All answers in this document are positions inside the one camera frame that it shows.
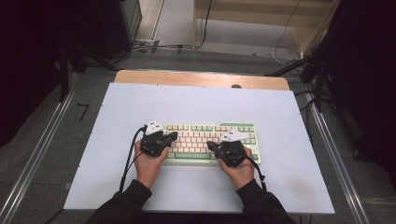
tape mark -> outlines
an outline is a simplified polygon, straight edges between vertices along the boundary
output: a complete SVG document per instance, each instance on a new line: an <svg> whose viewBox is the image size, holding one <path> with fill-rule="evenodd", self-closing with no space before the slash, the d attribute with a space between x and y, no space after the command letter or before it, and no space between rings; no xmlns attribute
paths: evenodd
<svg viewBox="0 0 396 224"><path fill-rule="evenodd" d="M84 105L84 104L77 104L79 106L85 106L84 111L82 112L81 117L79 118L78 122L81 122L82 119L84 118L85 114L87 113L88 108L90 107L90 105Z"/></svg>

white board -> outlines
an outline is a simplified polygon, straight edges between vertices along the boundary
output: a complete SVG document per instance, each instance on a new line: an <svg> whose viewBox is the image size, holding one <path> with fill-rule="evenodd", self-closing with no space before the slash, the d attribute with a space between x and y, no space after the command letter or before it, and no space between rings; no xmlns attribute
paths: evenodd
<svg viewBox="0 0 396 224"><path fill-rule="evenodd" d="M267 188L286 211L334 213L291 91L124 83L109 85L64 209L96 209L118 191L134 134L150 119L254 123ZM125 188L133 178L134 167ZM163 165L151 190L147 211L240 213L243 208L218 166Z"/></svg>

wire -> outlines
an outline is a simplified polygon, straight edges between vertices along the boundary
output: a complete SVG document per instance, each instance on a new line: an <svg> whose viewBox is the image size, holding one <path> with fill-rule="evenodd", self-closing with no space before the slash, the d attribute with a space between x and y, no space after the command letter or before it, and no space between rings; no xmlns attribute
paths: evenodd
<svg viewBox="0 0 396 224"><path fill-rule="evenodd" d="M314 146L314 143L312 142L312 133L311 129L309 128L309 115L311 114L312 104L314 102L315 101L312 100L308 105L308 108L305 110L306 131L308 132L309 141L311 142L312 147Z"/></svg>
<svg viewBox="0 0 396 224"><path fill-rule="evenodd" d="M300 2L301 2L301 0L299 0L299 1L297 2L296 6L294 7L294 10L293 10L293 11L291 12L291 14L289 15L288 21L286 22L285 28L283 29L283 33L282 33L282 35L279 37L279 40L277 41L277 45L275 45L275 46L271 49L271 53L272 53L274 59L275 59L278 63L280 63L280 64L282 64L282 65L284 65L284 66L287 66L287 65L286 65L286 64L283 64L282 62L280 62L280 61L276 58L276 52L275 52L275 54L274 54L274 49L277 48L279 45L289 43L289 42L285 42L285 43L282 43L282 44L281 44L280 41L281 41L283 35L284 35L285 32L286 32L286 29L287 29L287 27L288 27L288 25L289 25L291 16L292 16L292 15L294 14L294 12L296 11L297 6L300 4ZM301 52L303 52L303 42L302 42L302 41L292 41L292 43L295 43L295 42L301 42Z"/></svg>
<svg viewBox="0 0 396 224"><path fill-rule="evenodd" d="M288 62L286 63L286 65L289 66L289 63L296 62L296 61L298 61L298 60L290 60L290 61L288 61ZM301 75L301 72L299 72L297 69L294 69L294 71L296 71L296 73L297 73L298 75L294 75L291 71L289 71L289 73L292 74L292 75L294 75L295 77Z"/></svg>
<svg viewBox="0 0 396 224"><path fill-rule="evenodd" d="M204 38L203 38L203 40L202 40L202 42L201 42L201 45L198 47L198 49L201 48L201 46L204 44L205 39L206 39L206 27L207 27L207 21L208 21L208 19L209 19L209 12L210 12L210 8L211 8L211 7L212 7L212 0L210 0L209 8L207 9L207 13L206 13L205 29L204 29Z"/></svg>
<svg viewBox="0 0 396 224"><path fill-rule="evenodd" d="M296 6L294 7L294 10L293 10L293 11L291 12L291 14L289 15L288 21L286 22L286 25L285 25L285 29L283 30L283 33L282 33L282 35L280 36L279 41L277 42L278 45L280 44L280 40L282 39L282 36L283 36L283 35L285 34L285 32L286 32L286 28L287 28L288 25L289 25L289 21L290 21L291 16L292 16L292 15L294 14L294 12L296 11L297 6L300 4L300 2L301 2L301 0L299 0L299 1L297 2Z"/></svg>
<svg viewBox="0 0 396 224"><path fill-rule="evenodd" d="M303 108L300 109L300 112L305 110L313 102L314 102L314 99L310 100L307 105L305 105Z"/></svg>
<svg viewBox="0 0 396 224"><path fill-rule="evenodd" d="M265 175L262 175L262 171L260 170L259 165L253 159L251 159L249 156L247 156L246 154L243 154L243 153L241 153L239 151L233 150L232 148L229 148L229 150L231 152L239 155L239 156L244 157L245 159L247 159L248 161L251 162L251 164L254 166L254 168L256 168L257 172L259 173L259 178L260 178L260 181L262 182L262 190L264 192L267 192L267 187L265 185L265 180L264 180L265 179Z"/></svg>
<svg viewBox="0 0 396 224"><path fill-rule="evenodd" d="M131 49L129 52L136 52L144 49L191 49L195 50L192 48L191 45L159 45L159 46L144 46L144 47L139 47L139 48L134 48Z"/></svg>
<svg viewBox="0 0 396 224"><path fill-rule="evenodd" d="M275 45L272 49L271 49L271 54L273 56L273 58L280 64L284 65L284 66L288 66L287 64L284 64L282 62L280 62L277 58L276 58L276 53L274 54L274 49L276 49L278 46L280 45L284 45L284 44L289 44L289 43L301 43L301 49L303 49L303 41L289 41L289 42L284 42L284 43L280 43Z"/></svg>
<svg viewBox="0 0 396 224"><path fill-rule="evenodd" d="M125 184L126 175L128 174L129 168L130 168L131 165L132 165L132 164L129 165L129 161L131 160L132 151L134 150L134 142L136 141L136 137L137 137L137 135L138 135L140 132L144 132L146 129L147 129L147 126L141 127L141 128L139 128L139 130L137 130L137 132L134 134L134 140L132 140L132 144L131 144L131 147L130 147L130 149L129 149L128 159L127 159L127 161L126 161L124 173L123 173L123 175L122 175L121 182L120 182L120 192L122 192L122 190L123 190L123 187L124 187L124 184Z"/></svg>
<svg viewBox="0 0 396 224"><path fill-rule="evenodd" d="M132 166L132 164L134 164L134 161L136 161L136 159L139 158L139 156L142 155L142 154L143 154L143 151L141 151L141 152L139 153L139 155L137 155L137 156L132 160L132 162L131 162L131 164L129 165L127 171L129 171L129 169L131 169L131 166Z"/></svg>
<svg viewBox="0 0 396 224"><path fill-rule="evenodd" d="M298 96L298 95L301 95L304 93L313 93L313 92L315 92L315 91L300 91L300 92L294 93L294 96Z"/></svg>
<svg viewBox="0 0 396 224"><path fill-rule="evenodd" d="M129 52L131 52L131 51L127 51L127 52L122 53L121 56L115 62L112 62L110 64L111 65L116 65L116 63L119 63L125 57L125 55L127 55ZM102 65L99 64L99 63L91 63L91 62L87 62L87 61L84 61L84 62L87 63L87 64L90 64L90 65L88 65L88 67L102 67Z"/></svg>

green keycap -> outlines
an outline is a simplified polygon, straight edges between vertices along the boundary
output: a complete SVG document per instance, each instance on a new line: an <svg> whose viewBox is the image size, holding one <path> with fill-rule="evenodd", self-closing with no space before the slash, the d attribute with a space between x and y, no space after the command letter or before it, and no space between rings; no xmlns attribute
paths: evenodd
<svg viewBox="0 0 396 224"><path fill-rule="evenodd" d="M210 154L207 154L207 153L175 153L175 159L210 160Z"/></svg>

black cable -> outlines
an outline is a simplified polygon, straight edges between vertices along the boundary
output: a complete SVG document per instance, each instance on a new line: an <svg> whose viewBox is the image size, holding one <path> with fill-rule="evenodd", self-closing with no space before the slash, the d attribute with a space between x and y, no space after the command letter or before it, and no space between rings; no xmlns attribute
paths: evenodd
<svg viewBox="0 0 396 224"><path fill-rule="evenodd" d="M160 49L160 48L165 48L165 49L193 49L191 45L158 45L158 46L143 46L143 47L138 47L131 49L129 52L135 52L139 50L144 50L144 49Z"/></svg>
<svg viewBox="0 0 396 224"><path fill-rule="evenodd" d="M296 62L296 61L298 61L298 60L296 60L296 59L290 60L286 63L286 65L289 66L289 63ZM295 68L294 71L296 71L296 73L298 73L298 75L293 74L291 71L289 71L289 73L292 74L294 77L301 75L301 72L299 72L297 68Z"/></svg>
<svg viewBox="0 0 396 224"><path fill-rule="evenodd" d="M300 109L300 112L303 111L303 110L305 110L305 109L306 109L310 104L312 104L313 102L314 102L313 99L310 100L310 101L308 102L308 104L306 104L305 106L303 106L303 108Z"/></svg>
<svg viewBox="0 0 396 224"><path fill-rule="evenodd" d="M205 39L206 39L206 26L207 26L207 21L208 21L208 19L209 19L209 12L210 12L210 8L211 8L211 7L212 7L212 0L210 0L209 8L207 9L207 13L206 13L206 21L205 21L205 29L204 29L204 38L203 38L203 40L202 40L202 42L201 42L201 45L198 47L198 49L204 44Z"/></svg>
<svg viewBox="0 0 396 224"><path fill-rule="evenodd" d="M294 96L298 96L298 95L301 95L303 93L313 93L313 92L315 92L315 91L300 91L300 92L294 93Z"/></svg>
<svg viewBox="0 0 396 224"><path fill-rule="evenodd" d="M134 164L134 161L136 161L136 159L139 158L139 156L141 156L142 154L143 154L143 151L140 152L139 155L137 155L137 156L132 160L131 164L129 164L129 166L128 166L128 170L127 170L127 171L129 171L129 169L131 169L131 166Z"/></svg>
<svg viewBox="0 0 396 224"><path fill-rule="evenodd" d="M129 161L131 160L131 156L132 156L132 151L134 150L134 142L136 141L136 137L140 132L144 132L147 129L147 126L140 128L139 130L137 130L137 132L134 134L134 140L132 140L132 144L131 147L129 149L129 154L128 154L128 159L126 161L125 164L125 169L124 169L124 173L122 175L121 178L121 182L120 182L120 192L122 192L124 184L125 184L125 179L126 179L126 175L128 174L128 170L129 170Z"/></svg>
<svg viewBox="0 0 396 224"><path fill-rule="evenodd" d="M305 110L305 120L306 120L306 132L308 133L309 141L311 142L312 147L314 143L312 142L312 134L311 129L309 128L309 115L311 114L312 105L314 104L314 100L311 100L308 104L308 108Z"/></svg>
<svg viewBox="0 0 396 224"><path fill-rule="evenodd" d="M262 171L260 170L259 165L253 159L251 159L249 156L242 154L239 151L233 150L232 148L229 148L229 150L235 154L238 154L239 156L244 157L245 159L247 159L248 161L251 162L251 164L254 166L254 168L256 168L257 172L259 173L259 179L262 182L262 190L264 190L264 192L267 192L267 187L265 185L265 175L262 175Z"/></svg>
<svg viewBox="0 0 396 224"><path fill-rule="evenodd" d="M122 56L120 56L114 63L111 63L113 65L115 65L116 63L119 63L124 57L125 55L127 55L129 52L125 52L124 54L122 54Z"/></svg>

